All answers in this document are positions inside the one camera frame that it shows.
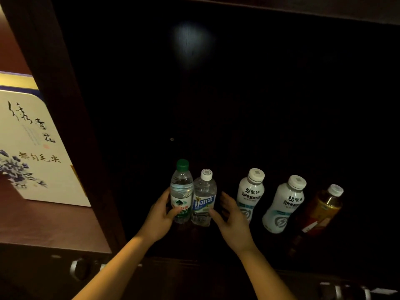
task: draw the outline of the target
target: person's right hand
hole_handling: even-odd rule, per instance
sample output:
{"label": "person's right hand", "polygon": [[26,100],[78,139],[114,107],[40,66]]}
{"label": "person's right hand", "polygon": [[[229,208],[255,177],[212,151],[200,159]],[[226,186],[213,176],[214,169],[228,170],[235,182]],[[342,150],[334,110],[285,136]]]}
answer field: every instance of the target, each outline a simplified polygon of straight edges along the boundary
{"label": "person's right hand", "polygon": [[229,212],[229,214],[227,214],[223,211],[223,214],[229,217],[227,222],[225,222],[221,215],[215,210],[210,209],[209,213],[217,223],[221,234],[229,247],[232,248],[239,257],[244,252],[257,249],[253,238],[251,237],[246,216],[239,210],[235,200],[222,192],[221,204],[222,207]]}

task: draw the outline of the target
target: water bottle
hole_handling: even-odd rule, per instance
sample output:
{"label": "water bottle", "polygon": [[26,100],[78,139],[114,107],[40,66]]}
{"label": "water bottle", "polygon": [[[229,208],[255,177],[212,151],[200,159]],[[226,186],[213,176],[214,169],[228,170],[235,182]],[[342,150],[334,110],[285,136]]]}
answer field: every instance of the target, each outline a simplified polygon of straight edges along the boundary
{"label": "water bottle", "polygon": [[189,220],[192,196],[193,178],[189,171],[189,161],[179,159],[171,179],[171,205],[182,208],[182,211],[174,218],[176,223],[182,224]]}
{"label": "water bottle", "polygon": [[210,226],[210,208],[214,207],[217,195],[217,184],[212,178],[212,171],[205,169],[194,181],[194,195],[192,204],[192,222],[200,226]]}
{"label": "water bottle", "polygon": [[262,220],[268,231],[274,234],[283,232],[292,212],[304,202],[306,184],[301,176],[291,175],[287,183],[278,186],[274,201]]}
{"label": "water bottle", "polygon": [[248,176],[239,183],[236,203],[240,211],[246,215],[249,223],[253,216],[253,209],[264,193],[264,185],[262,184],[264,178],[265,174],[262,170],[252,168]]}

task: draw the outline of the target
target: person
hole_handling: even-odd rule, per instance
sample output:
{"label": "person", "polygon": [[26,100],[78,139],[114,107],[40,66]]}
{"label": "person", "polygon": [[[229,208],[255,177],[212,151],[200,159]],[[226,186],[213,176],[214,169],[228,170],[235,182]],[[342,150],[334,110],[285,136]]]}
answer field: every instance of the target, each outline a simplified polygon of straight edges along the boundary
{"label": "person", "polygon": [[[152,244],[166,235],[173,218],[180,212],[175,207],[166,212],[170,189],[150,209],[139,232],[117,255],[73,298],[73,300],[118,300]],[[224,240],[236,253],[253,285],[258,300],[295,300],[285,283],[269,265],[256,247],[250,233],[247,219],[239,210],[233,198],[222,192],[221,204],[223,220],[220,214],[210,209],[210,215],[217,223]]]}

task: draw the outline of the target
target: yellow stripe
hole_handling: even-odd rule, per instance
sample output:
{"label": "yellow stripe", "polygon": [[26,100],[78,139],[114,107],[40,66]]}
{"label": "yellow stripe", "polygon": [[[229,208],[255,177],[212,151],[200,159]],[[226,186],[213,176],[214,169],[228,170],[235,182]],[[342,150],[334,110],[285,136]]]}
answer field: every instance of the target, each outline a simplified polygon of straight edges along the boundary
{"label": "yellow stripe", "polygon": [[29,88],[37,90],[37,85],[33,77],[25,75],[9,75],[0,73],[0,85],[19,88]]}

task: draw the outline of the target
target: bottle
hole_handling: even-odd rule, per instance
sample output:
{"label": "bottle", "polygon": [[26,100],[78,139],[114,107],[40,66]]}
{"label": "bottle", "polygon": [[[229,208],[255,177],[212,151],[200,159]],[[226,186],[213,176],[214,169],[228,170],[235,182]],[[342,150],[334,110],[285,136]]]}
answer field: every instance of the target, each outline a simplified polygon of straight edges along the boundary
{"label": "bottle", "polygon": [[264,193],[264,185],[262,184],[264,178],[265,174],[262,170],[252,168],[249,170],[248,176],[239,183],[236,203],[240,211],[246,215],[249,223],[253,216],[253,209]]}
{"label": "bottle", "polygon": [[287,183],[278,186],[273,203],[262,220],[269,232],[274,234],[283,232],[292,212],[304,201],[305,187],[306,181],[297,175],[291,175]]}
{"label": "bottle", "polygon": [[208,211],[214,207],[217,195],[217,184],[212,176],[211,170],[204,169],[194,181],[192,222],[196,225],[210,226],[211,216]]}
{"label": "bottle", "polygon": [[176,223],[186,223],[190,218],[192,206],[193,178],[189,171],[189,161],[179,159],[176,163],[176,171],[171,179],[171,205],[179,206],[182,211],[174,218]]}
{"label": "bottle", "polygon": [[298,218],[298,227],[309,236],[316,236],[323,231],[332,218],[342,208],[340,196],[343,188],[336,184],[328,190],[318,191],[308,204],[303,215]]}

